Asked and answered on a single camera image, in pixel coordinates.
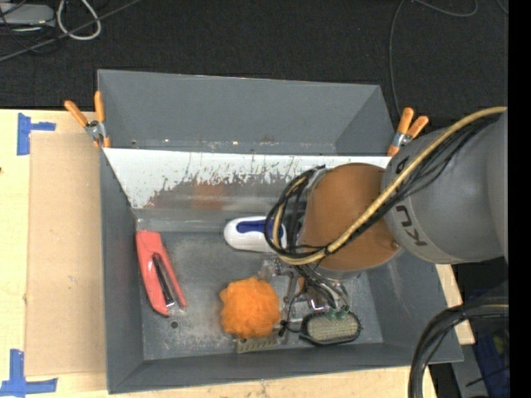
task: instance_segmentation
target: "black carpet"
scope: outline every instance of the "black carpet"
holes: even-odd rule
[[[99,16],[133,1],[89,0]],[[431,118],[429,131],[507,105],[508,7],[509,0],[143,0],[103,20],[92,41],[66,37],[34,51],[24,46],[53,32],[15,39],[0,28],[0,107],[62,109],[74,100],[91,110],[97,70],[106,68],[375,84],[393,123],[411,106]],[[63,20],[73,29],[91,16],[71,0]]]

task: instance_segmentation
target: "gray bin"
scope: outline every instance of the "gray bin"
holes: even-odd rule
[[[268,211],[290,177],[287,168],[229,182],[222,199],[237,205],[194,209],[183,181],[164,184],[150,205],[132,203],[128,170],[120,166],[129,161],[141,177],[152,151],[268,161],[381,158],[393,129],[378,86],[100,70],[98,89],[112,140],[112,149],[100,154],[110,393],[411,364],[422,330],[446,307],[434,265],[402,253],[352,279],[349,295],[363,325],[355,342],[314,347],[292,337],[286,346],[238,354],[218,326],[217,294],[232,280],[256,274],[266,258],[229,248],[222,227],[236,216]],[[262,181],[266,176],[269,181]],[[191,303],[185,313],[163,318],[149,307],[134,242],[138,228],[162,232]],[[431,362],[462,358],[449,335]]]

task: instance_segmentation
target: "orange fuzzy ball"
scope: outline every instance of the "orange fuzzy ball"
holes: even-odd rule
[[[265,337],[280,321],[279,297],[265,280],[237,280],[220,292],[222,326],[240,339]]]

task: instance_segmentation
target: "bin floor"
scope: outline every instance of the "bin floor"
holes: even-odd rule
[[[221,325],[219,293],[231,281],[271,273],[273,255],[233,250],[221,232],[165,232],[162,237],[187,300],[187,308],[182,310],[177,304],[173,305],[169,309],[170,316],[165,318],[152,310],[141,285],[144,359],[236,352],[234,337],[225,333]],[[288,276],[273,276],[269,280],[282,302],[288,291]],[[382,342],[367,275],[361,273],[345,281],[344,285],[351,299],[351,308],[363,328],[356,343]],[[291,318],[300,319],[309,312],[306,303],[298,303],[292,308]],[[299,339],[296,333],[288,332],[288,335],[285,344],[278,348],[313,346]]]

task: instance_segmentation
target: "red stapler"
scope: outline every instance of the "red stapler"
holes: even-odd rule
[[[171,260],[164,248],[160,233],[141,230],[136,233],[140,273],[149,302],[157,313],[169,316],[168,308],[178,301],[186,308],[186,299],[179,286]]]

